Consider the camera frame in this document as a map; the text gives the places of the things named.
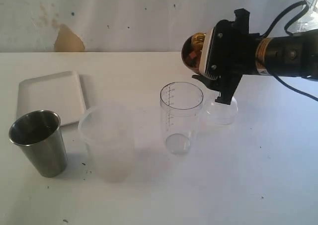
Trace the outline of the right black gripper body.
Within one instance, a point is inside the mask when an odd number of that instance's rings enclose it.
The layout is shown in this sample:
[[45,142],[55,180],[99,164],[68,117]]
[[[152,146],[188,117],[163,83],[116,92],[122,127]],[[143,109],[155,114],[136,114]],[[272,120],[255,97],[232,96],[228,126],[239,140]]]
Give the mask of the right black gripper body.
[[234,21],[221,20],[214,27],[212,59],[217,65],[215,74],[258,75],[255,65],[257,36],[241,34]]

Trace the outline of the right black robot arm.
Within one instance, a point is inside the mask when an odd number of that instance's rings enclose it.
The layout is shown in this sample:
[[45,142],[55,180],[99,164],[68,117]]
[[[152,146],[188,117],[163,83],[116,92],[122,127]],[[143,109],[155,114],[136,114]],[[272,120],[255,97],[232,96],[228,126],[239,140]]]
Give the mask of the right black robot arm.
[[318,78],[318,32],[266,38],[249,32],[249,11],[234,11],[205,37],[199,71],[193,78],[219,92],[215,102],[230,105],[243,75]]

